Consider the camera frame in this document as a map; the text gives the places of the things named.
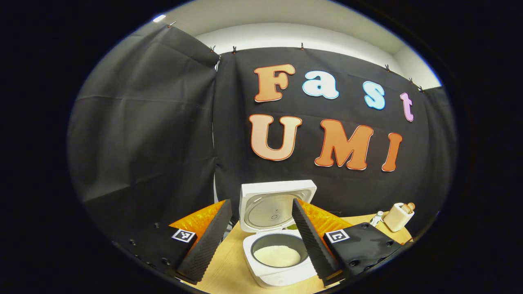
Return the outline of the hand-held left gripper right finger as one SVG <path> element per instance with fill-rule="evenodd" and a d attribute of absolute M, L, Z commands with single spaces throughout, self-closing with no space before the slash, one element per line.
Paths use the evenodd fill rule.
<path fill-rule="evenodd" d="M 325 286 L 355 283 L 405 250 L 404 244 L 368 222 L 352 225 L 297 198 L 293 200 L 292 216 Z"/>

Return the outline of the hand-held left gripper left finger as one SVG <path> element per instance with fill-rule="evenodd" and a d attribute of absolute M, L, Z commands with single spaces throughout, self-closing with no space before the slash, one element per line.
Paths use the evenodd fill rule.
<path fill-rule="evenodd" d="M 196 285 L 202 281 L 231 216 L 231 202 L 226 199 L 170 225 L 150 225 L 114 244 L 152 270 Z"/>

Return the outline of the white rice heap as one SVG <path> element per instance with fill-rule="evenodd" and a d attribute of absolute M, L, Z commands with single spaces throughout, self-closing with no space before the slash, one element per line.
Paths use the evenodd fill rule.
<path fill-rule="evenodd" d="M 291 267 L 301 262 L 301 255 L 295 249 L 284 245 L 263 247 L 254 251 L 258 262 L 270 267 Z"/>

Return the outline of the white rice cooker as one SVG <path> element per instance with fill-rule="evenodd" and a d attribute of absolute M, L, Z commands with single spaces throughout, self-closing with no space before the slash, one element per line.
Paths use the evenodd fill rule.
<path fill-rule="evenodd" d="M 309 203 L 316 192 L 312 180 L 250 183 L 241 185 L 239 224 L 251 236 L 243 240 L 247 266 L 264 288 L 289 286 L 316 276 L 302 237 L 297 229 L 292 210 L 293 200 Z M 284 245 L 301 255 L 301 262 L 291 267 L 270 267 L 254 258 L 254 251 L 267 246 Z"/>

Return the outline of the white toaster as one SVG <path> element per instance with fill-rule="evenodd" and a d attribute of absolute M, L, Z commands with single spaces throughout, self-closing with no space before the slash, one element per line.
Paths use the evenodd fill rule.
<path fill-rule="evenodd" d="M 403 229 L 415 214 L 414 211 L 411 214 L 406 214 L 400 208 L 403 204 L 395 203 L 382 220 L 391 232 L 398 232 Z"/>

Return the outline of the black backdrop cloth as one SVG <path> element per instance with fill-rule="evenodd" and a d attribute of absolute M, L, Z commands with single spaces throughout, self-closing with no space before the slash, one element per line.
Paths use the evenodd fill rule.
<path fill-rule="evenodd" d="M 216 54 L 149 24 L 90 73 L 67 148 L 89 215 L 138 243 L 216 200 L 238 221 L 241 184 L 306 179 L 312 203 L 340 216 L 414 203 L 416 236 L 447 197 L 459 144 L 442 87 L 325 50 Z"/>

